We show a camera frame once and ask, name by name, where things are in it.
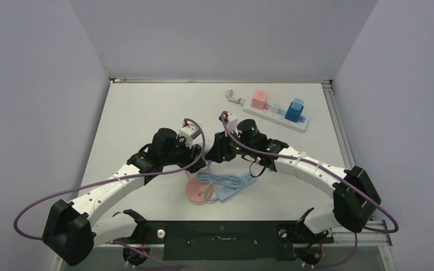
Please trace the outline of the blue power strip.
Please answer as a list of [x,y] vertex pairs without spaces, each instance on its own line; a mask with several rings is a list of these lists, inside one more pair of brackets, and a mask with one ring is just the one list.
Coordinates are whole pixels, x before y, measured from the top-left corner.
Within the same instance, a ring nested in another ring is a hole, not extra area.
[[228,186],[224,186],[216,192],[216,197],[219,201],[225,202],[243,189],[247,188],[257,180],[250,173],[245,173],[238,178],[236,182],[232,182]]

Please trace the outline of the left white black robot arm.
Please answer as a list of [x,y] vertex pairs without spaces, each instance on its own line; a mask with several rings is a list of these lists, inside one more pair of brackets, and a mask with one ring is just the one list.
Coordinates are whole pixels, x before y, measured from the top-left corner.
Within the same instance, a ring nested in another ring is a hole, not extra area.
[[55,202],[49,211],[42,241],[69,266],[75,266],[104,243],[127,238],[142,241],[145,219],[128,209],[112,218],[101,217],[131,192],[163,175],[163,168],[176,165],[194,173],[205,166],[205,143],[194,143],[203,131],[196,124],[184,125],[178,132],[160,128],[150,143],[133,154],[105,184],[82,196]]

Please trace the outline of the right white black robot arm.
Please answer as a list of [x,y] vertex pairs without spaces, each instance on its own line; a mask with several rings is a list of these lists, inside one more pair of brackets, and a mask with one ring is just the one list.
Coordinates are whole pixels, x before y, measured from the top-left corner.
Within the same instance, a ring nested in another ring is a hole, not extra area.
[[327,194],[333,203],[324,211],[308,210],[297,225],[298,237],[310,242],[319,233],[343,227],[360,233],[370,220],[381,199],[368,174],[362,168],[335,167],[297,151],[287,143],[268,138],[253,119],[237,124],[237,131],[216,133],[205,155],[216,163],[249,156],[259,165],[277,173],[293,176]]

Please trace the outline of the pink round disc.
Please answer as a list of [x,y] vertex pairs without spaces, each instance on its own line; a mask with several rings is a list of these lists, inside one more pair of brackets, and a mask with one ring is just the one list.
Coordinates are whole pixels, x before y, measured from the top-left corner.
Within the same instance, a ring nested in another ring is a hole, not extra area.
[[196,177],[192,177],[185,185],[185,195],[193,204],[207,203],[206,197],[210,197],[212,188],[207,187],[207,184],[200,183]]

